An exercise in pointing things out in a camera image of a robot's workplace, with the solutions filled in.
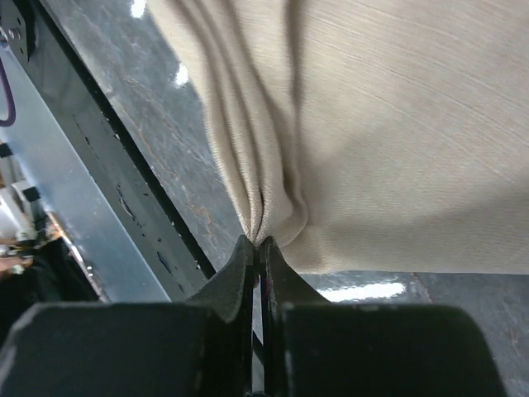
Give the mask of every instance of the gray marble table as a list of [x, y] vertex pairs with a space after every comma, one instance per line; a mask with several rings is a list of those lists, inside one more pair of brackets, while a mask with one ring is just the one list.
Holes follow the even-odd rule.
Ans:
[[[145, 0], [45, 0], [216, 269], [241, 234], [207, 146], [200, 99]], [[451, 304], [465, 309], [511, 396], [529, 395], [529, 278], [345, 272], [305, 275], [336, 302]]]

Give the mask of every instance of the bolt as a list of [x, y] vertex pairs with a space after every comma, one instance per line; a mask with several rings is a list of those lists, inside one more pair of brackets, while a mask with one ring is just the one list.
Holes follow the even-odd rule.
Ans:
[[11, 37], [13, 40], [20, 39], [20, 32], [16, 28], [8, 29], [7, 34], [9, 37]]

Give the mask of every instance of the purple cable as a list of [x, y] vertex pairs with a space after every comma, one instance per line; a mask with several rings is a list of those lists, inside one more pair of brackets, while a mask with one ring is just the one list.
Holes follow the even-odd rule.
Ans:
[[6, 70], [3, 67], [2, 59], [0, 59], [0, 80], [2, 80], [3, 92], [6, 94], [7, 100], [7, 118], [0, 120], [0, 127], [10, 127], [17, 118], [17, 111], [15, 110], [15, 100], [11, 92], [11, 86], [7, 80]]

